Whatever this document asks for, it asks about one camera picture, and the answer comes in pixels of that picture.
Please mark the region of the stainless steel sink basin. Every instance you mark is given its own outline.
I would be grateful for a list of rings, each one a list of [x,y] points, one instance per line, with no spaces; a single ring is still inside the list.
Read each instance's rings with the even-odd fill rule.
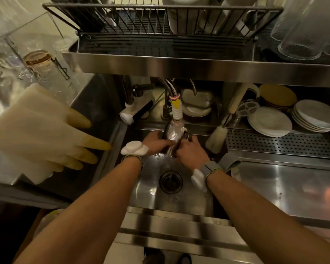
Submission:
[[[128,127],[122,146],[130,141],[143,140],[155,129],[162,130],[160,134],[162,138],[167,124],[167,122],[138,121]],[[203,148],[206,140],[214,131],[214,126],[210,125],[186,124],[185,126],[191,134],[197,136]],[[181,163],[176,162],[175,158],[166,156],[162,151],[143,160],[143,164],[131,195],[130,206],[229,219],[226,211],[209,190],[201,192],[193,185],[191,181],[192,172]],[[159,186],[161,174],[168,170],[180,173],[183,178],[183,187],[177,194],[166,194]]]

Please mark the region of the person's right forearm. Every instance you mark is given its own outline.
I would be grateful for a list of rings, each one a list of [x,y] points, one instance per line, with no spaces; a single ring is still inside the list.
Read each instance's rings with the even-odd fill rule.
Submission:
[[[330,264],[330,243],[222,170],[207,186],[264,264]]]

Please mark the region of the white corrugated faucet nozzle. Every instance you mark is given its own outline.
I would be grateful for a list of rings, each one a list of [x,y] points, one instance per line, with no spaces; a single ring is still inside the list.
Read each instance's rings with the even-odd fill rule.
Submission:
[[[171,101],[172,108],[172,120],[173,121],[182,121],[183,120],[183,109],[182,102],[180,98]]]

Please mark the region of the white pull-out sprayer head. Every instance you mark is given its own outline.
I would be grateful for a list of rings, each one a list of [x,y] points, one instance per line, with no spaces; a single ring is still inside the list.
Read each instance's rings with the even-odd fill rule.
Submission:
[[[125,109],[119,113],[119,116],[124,123],[131,125],[148,112],[154,104],[155,100],[151,98],[136,100],[132,105],[127,105]]]

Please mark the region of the white wrist tracker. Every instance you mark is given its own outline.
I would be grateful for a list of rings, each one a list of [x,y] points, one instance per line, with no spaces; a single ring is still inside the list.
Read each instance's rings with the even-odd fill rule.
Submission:
[[[121,155],[136,155],[145,156],[148,153],[149,148],[144,145],[141,141],[128,142],[120,151]]]
[[[199,169],[194,169],[193,174],[191,176],[191,181],[193,185],[201,192],[206,193],[208,191],[206,185],[205,175]]]

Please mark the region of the white dishes in rack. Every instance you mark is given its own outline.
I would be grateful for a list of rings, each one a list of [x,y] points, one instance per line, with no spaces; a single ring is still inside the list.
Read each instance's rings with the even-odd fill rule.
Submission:
[[[205,6],[252,7],[258,0],[162,0],[165,6],[184,6],[167,8],[167,18],[173,34],[194,35],[197,32],[218,34],[229,31],[233,24],[243,24],[240,19],[245,14],[240,9],[213,9]]]

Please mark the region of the round sink drain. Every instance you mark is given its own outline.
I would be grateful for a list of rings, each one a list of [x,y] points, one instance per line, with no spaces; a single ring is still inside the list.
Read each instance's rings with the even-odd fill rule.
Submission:
[[[168,170],[161,174],[159,178],[159,186],[166,194],[177,194],[183,187],[183,178],[180,173]]]

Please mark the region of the grey wrist band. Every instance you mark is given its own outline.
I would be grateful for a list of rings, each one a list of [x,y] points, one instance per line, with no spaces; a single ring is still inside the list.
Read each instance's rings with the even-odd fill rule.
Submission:
[[[122,158],[122,163],[126,163],[133,168],[139,167],[140,170],[143,168],[143,157],[139,155],[125,155]]]
[[[204,181],[207,181],[207,177],[217,171],[223,171],[221,166],[214,161],[209,161],[200,167],[200,172],[203,173]]]

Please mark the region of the stack of flat white plates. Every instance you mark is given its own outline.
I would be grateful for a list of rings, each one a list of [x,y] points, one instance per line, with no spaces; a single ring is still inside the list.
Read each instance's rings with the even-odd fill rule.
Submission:
[[[247,120],[254,130],[273,138],[289,134],[293,127],[287,115],[270,107],[259,107]]]

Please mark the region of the person's right hand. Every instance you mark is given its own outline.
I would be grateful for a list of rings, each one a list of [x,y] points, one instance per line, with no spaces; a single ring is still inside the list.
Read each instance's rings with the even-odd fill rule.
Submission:
[[[179,162],[188,168],[192,173],[194,169],[200,169],[202,165],[211,161],[206,151],[200,145],[197,136],[192,136],[192,141],[189,141],[189,156],[186,162]]]

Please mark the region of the stainless steel shelf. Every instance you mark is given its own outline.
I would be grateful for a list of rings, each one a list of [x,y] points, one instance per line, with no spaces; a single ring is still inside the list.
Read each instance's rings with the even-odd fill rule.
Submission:
[[[62,53],[79,73],[330,88],[330,65]]]

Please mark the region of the person's left forearm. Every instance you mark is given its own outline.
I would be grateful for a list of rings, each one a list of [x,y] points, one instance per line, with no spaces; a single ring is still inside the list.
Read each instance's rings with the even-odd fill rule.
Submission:
[[[103,264],[140,171],[117,165],[42,229],[14,264]]]

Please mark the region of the tall clear ribbed glass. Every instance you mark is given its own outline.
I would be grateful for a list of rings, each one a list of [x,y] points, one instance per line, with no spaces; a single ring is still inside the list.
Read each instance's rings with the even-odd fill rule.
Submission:
[[[302,18],[305,10],[313,0],[286,0],[284,11],[277,18],[276,24],[270,36],[277,41],[283,41],[285,36],[292,30]]]
[[[330,44],[330,0],[312,0],[277,49],[301,61],[316,60]]]

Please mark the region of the chrome sink faucet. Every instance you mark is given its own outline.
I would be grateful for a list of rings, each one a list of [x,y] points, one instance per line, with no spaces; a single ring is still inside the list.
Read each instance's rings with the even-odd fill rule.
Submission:
[[[162,108],[162,119],[170,119],[172,111],[171,101],[179,98],[179,90],[173,82],[174,79],[158,77],[160,83],[164,86],[164,104]]]

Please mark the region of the round metal strainer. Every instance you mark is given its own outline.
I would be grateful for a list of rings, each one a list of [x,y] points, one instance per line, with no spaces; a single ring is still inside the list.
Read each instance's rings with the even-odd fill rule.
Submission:
[[[255,100],[245,100],[240,102],[235,114],[239,117],[247,117],[253,114],[259,107],[259,103]]]

